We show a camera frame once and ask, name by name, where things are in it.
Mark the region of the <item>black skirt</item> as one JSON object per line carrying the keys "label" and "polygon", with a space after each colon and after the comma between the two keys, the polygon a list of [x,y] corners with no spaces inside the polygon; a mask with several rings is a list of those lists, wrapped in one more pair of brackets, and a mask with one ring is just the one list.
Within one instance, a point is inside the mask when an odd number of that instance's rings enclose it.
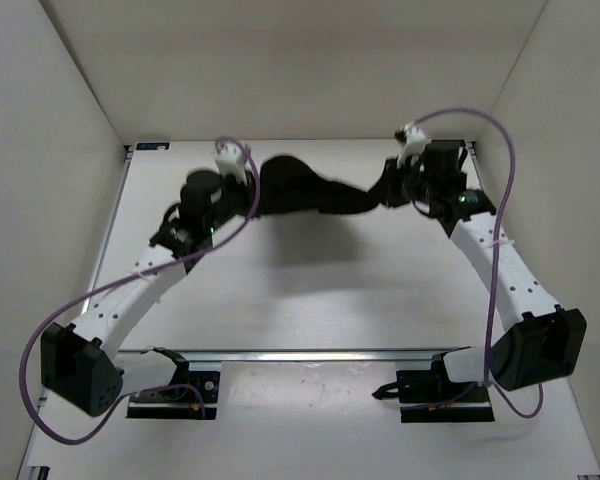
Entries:
{"label": "black skirt", "polygon": [[260,169],[260,199],[256,215],[317,212],[354,215],[403,206],[393,161],[385,164],[378,181],[368,190],[320,176],[307,163],[292,155],[276,155]]}

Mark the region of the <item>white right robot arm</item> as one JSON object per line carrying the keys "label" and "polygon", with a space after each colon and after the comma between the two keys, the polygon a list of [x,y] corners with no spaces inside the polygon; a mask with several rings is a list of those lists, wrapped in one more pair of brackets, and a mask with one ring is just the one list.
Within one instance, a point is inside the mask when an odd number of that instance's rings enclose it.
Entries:
{"label": "white right robot arm", "polygon": [[465,383],[494,382],[506,391],[570,376],[587,323],[577,308],[565,309],[532,274],[497,225],[497,209],[480,188],[467,184],[462,167],[468,147],[436,140],[418,157],[385,162],[385,205],[424,204],[423,216],[440,223],[489,291],[490,316],[503,334],[482,347],[442,355],[443,366],[428,376],[429,391],[451,400]]}

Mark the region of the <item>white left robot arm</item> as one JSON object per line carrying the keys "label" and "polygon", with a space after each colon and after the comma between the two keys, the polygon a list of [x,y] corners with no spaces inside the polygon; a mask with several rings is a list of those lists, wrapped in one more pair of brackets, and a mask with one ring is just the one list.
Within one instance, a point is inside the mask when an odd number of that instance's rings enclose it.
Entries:
{"label": "white left robot arm", "polygon": [[255,191],[251,173],[239,181],[207,169],[191,172],[179,202],[167,209],[133,267],[130,282],[97,296],[68,325],[52,323],[45,329],[40,341],[44,386],[92,417],[142,390],[156,387],[168,398],[183,395],[189,373],[181,355],[153,347],[124,359],[119,349],[145,314],[211,249],[214,232],[249,213]]}

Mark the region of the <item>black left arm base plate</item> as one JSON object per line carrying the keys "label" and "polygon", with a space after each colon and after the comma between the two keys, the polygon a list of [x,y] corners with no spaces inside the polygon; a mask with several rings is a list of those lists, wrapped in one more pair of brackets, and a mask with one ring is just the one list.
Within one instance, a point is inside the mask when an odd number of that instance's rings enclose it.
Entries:
{"label": "black left arm base plate", "polygon": [[169,388],[133,394],[126,417],[140,420],[212,421],[218,412],[221,363],[179,360]]}

